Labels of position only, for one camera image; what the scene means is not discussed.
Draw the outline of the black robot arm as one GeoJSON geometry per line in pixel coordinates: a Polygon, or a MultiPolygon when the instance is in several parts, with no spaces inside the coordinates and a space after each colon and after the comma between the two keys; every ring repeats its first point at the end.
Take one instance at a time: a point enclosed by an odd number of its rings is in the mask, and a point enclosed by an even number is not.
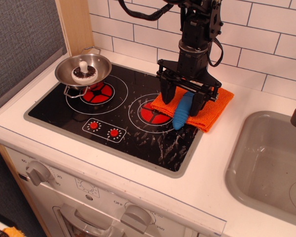
{"type": "Polygon", "coordinates": [[[194,117],[208,101],[216,101],[221,83],[208,73],[222,59],[212,63],[212,44],[221,47],[217,36],[221,34],[220,0],[183,0],[175,2],[181,9],[182,38],[179,41],[177,62],[160,59],[157,77],[161,96],[169,104],[180,87],[193,93],[190,116],[194,117]]]}

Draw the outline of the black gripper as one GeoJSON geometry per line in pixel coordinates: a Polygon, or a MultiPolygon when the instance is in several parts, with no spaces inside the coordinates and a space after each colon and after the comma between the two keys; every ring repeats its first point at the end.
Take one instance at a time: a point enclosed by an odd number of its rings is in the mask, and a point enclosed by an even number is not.
{"type": "Polygon", "coordinates": [[[209,65],[216,67],[221,61],[220,57],[213,64],[210,60],[210,50],[195,49],[192,51],[181,49],[177,62],[158,60],[157,77],[160,80],[163,102],[169,104],[173,100],[177,86],[195,92],[189,115],[196,116],[207,101],[215,102],[218,98],[218,89],[222,84],[208,73],[207,68],[209,65]]]}

